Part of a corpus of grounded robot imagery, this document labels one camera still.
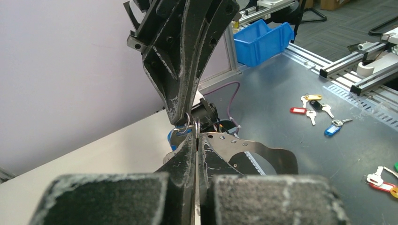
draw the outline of blue plastic bin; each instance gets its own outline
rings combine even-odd
[[[237,60],[255,67],[281,53],[293,39],[294,33],[288,23],[271,29],[264,20],[258,20],[234,34]]]

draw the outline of white wall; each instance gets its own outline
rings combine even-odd
[[[161,109],[123,2],[0,1],[0,167],[24,173]],[[228,67],[220,43],[204,78]]]

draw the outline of red key tag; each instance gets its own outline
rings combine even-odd
[[[290,108],[290,112],[294,114],[302,114],[305,115],[307,113],[306,108],[300,108],[300,107],[292,107]]]
[[[383,182],[383,184],[381,184],[380,186],[374,185],[372,183],[369,183],[369,185],[372,188],[374,188],[374,189],[385,191],[385,192],[388,192],[388,193],[390,193],[392,188],[397,187],[395,184],[390,184],[390,183],[387,183],[387,182]]]

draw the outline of bolt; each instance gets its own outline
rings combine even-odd
[[[174,41],[174,38],[172,36],[168,36],[166,38],[166,41],[169,42],[169,43],[172,43]]]

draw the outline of silver key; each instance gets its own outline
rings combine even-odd
[[[382,179],[382,172],[383,172],[384,167],[383,166],[379,166],[379,168],[377,169],[377,171],[373,174],[369,174],[366,178],[366,180],[369,183],[372,183],[376,186],[380,186],[383,184],[383,179]]]
[[[323,105],[322,106],[322,110],[327,112],[331,118],[334,118],[335,116],[332,114],[331,109],[332,109],[332,107],[330,107],[330,105]]]
[[[332,121],[332,124],[335,125],[336,127],[341,127],[344,125],[346,122],[353,121],[354,119],[346,119],[346,120],[334,120]]]
[[[315,111],[307,111],[307,116],[311,119],[312,125],[315,126],[316,112]]]
[[[302,97],[301,97],[301,101],[303,102],[303,108],[307,108],[307,102],[308,102],[308,100],[306,99],[305,96],[302,96]]]

